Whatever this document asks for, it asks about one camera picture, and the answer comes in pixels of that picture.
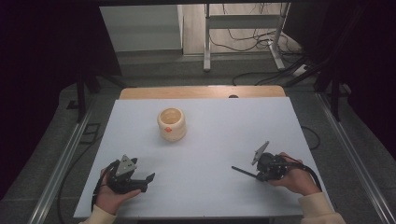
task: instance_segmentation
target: wall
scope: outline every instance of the wall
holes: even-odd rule
[[[100,7],[116,52],[181,49],[177,6]]]

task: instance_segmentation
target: hand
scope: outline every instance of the hand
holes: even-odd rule
[[[282,156],[287,162],[295,162],[294,160],[288,158],[288,154],[284,152],[280,153],[279,155]],[[304,196],[320,192],[320,189],[307,171],[292,166],[288,167],[288,171],[282,179],[269,180],[268,183],[273,186],[283,186],[294,193],[300,193]]]
[[[100,187],[96,198],[96,206],[115,216],[122,203],[138,195],[141,190],[135,189],[125,194],[118,194],[106,185],[107,179],[108,174],[103,178],[102,186]]]

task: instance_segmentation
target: white table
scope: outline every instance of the white table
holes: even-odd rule
[[[187,134],[169,143],[156,118],[166,107],[182,109]],[[118,100],[82,192],[75,217],[91,213],[92,192],[100,174],[123,154],[137,157],[133,179],[156,173],[148,191],[125,203],[119,217],[211,218],[278,217],[302,214],[300,197],[236,172],[256,174],[254,151],[287,152],[311,167],[326,193],[288,97],[236,99]]]

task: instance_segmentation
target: black curtain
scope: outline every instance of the black curtain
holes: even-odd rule
[[[94,71],[119,76],[120,67],[99,7],[15,1],[0,10],[3,197],[77,72],[93,80]]]

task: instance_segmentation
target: gray floor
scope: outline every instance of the gray floor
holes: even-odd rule
[[[271,57],[266,54],[217,55],[213,59],[210,73],[203,72],[202,58],[199,57],[146,55],[140,57],[139,60],[135,56],[129,57],[126,54],[119,55],[119,57],[123,77],[118,77],[118,79],[137,87],[232,85],[232,78],[236,75],[276,69]],[[238,85],[253,85],[258,80],[270,76],[272,75],[246,76],[238,78],[236,82]],[[269,84],[281,84],[291,78],[283,77],[276,83]],[[105,131],[112,106],[118,99],[121,89],[101,77],[98,80],[102,86],[101,91],[97,94],[87,93],[88,102],[94,102],[88,123],[100,123],[98,135],[101,135]],[[286,88],[285,91],[292,101],[301,125],[313,129],[320,136],[320,146],[313,150],[312,154],[329,192],[332,205],[337,212],[342,214],[346,223],[383,223],[320,106],[318,97],[312,89],[314,81],[314,77],[308,78],[291,88]],[[77,100],[74,85],[62,91],[58,110],[47,132],[18,179],[0,202],[1,223],[27,223],[31,217],[76,127],[77,110],[66,109],[71,100]],[[389,207],[395,211],[395,160],[354,114],[347,104],[347,98],[340,99],[340,116],[361,160],[388,201]],[[309,146],[314,146],[318,142],[312,133],[304,132],[304,134]],[[90,140],[92,140],[90,134],[81,137],[81,141]],[[72,216],[99,145],[100,141],[88,148],[65,180],[61,196],[61,211],[65,223],[79,222]],[[86,144],[79,144],[73,161],[86,148]],[[56,205],[55,199],[49,208],[45,223],[59,223]],[[300,217],[276,217],[275,223],[299,223],[300,219]],[[135,221],[118,219],[117,223],[135,223]]]

